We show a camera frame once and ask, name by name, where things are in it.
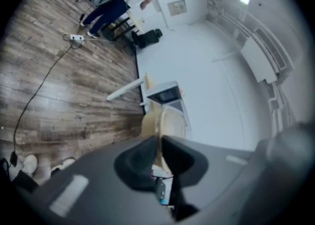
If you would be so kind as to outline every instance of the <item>shoe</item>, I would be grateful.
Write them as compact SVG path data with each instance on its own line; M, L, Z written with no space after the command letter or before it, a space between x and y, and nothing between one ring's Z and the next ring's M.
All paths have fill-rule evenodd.
M36 171L38 165L37 158L34 155L28 155L23 163L22 171L29 176Z
M65 170L68 166L70 166L74 162L75 162L74 158L68 158L68 159L64 160L61 164L51 168L51 171L53 172L55 170Z
M90 33L90 31L87 32L87 35L92 38L100 38L100 35L98 33Z
M80 26L85 27L85 26L89 26L90 24L84 24L83 21L80 23Z

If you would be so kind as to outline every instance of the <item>hand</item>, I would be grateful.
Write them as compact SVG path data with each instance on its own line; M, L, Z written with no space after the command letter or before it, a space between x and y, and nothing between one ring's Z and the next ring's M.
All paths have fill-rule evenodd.
M140 4L140 9L141 9L141 10L144 10L146 7L147 7L147 5L146 5L144 2L142 2L142 3Z

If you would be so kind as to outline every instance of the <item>person in white shirt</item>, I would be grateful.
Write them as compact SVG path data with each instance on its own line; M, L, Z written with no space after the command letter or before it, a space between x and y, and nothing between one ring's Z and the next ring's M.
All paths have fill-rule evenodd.
M93 27L87 32L88 36L93 38L99 38L98 31L104 24L111 24L129 8L135 7L142 0L112 0L108 3L100 5L96 8L87 18L81 22L81 26L85 27L92 23L97 17L101 16ZM140 8L144 10L148 4L154 0L143 0L140 4Z

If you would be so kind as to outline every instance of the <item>blue pants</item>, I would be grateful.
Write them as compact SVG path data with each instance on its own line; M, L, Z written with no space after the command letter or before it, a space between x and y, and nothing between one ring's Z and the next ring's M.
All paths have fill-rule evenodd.
M89 25L95 18L101 16L93 25L90 33L97 33L104 24L111 24L128 11L130 7L124 0L112 0L108 3L100 5L92 13L87 16L83 24Z

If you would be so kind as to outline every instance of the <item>wooden floor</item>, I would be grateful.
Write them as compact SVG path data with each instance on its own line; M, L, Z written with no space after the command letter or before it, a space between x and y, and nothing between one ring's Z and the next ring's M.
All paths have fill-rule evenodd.
M12 17L0 47L1 158L9 159L24 106L69 47L62 35L77 32L80 15L89 7L87 0L23 0ZM88 41L58 62L20 122L13 177L29 154L38 158L33 177L41 184L50 177L50 167L62 160L139 135L139 90L106 101L108 94L137 78L135 59L123 45Z

